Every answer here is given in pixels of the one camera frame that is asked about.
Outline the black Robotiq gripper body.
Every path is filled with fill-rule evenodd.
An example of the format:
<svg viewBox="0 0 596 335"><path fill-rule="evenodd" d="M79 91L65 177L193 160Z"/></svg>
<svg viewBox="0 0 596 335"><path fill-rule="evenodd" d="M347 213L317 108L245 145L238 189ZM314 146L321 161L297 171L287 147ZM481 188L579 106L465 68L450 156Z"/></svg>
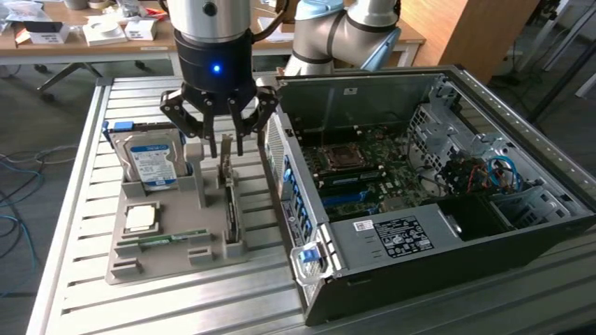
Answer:
<svg viewBox="0 0 596 335"><path fill-rule="evenodd" d="M235 40L206 43L187 39L175 31L187 101L202 105L214 98L214 114L230 114L229 100L243 109L257 95L253 78L253 32L247 29Z"/></svg>

